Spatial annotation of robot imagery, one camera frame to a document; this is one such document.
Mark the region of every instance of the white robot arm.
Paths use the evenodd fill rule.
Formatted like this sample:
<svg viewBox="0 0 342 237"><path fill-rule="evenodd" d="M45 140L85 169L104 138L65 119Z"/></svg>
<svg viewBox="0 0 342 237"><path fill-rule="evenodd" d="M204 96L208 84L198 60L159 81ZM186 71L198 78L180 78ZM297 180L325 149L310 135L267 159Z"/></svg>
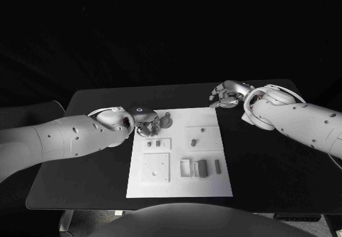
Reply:
<svg viewBox="0 0 342 237"><path fill-rule="evenodd" d="M303 103L296 103L293 94ZM211 108L232 108L244 102L243 120L264 130L277 130L306 146L342 159L342 113L307 104L286 88L267 85L260 88L227 80L212 91L209 100L221 100Z"/></svg>
<svg viewBox="0 0 342 237"><path fill-rule="evenodd" d="M134 127L143 137L157 134L159 115L149 108L129 111L121 107L105 108L88 116L69 116L40 125L0 130L0 182L38 163L81 157L118 146Z"/></svg>

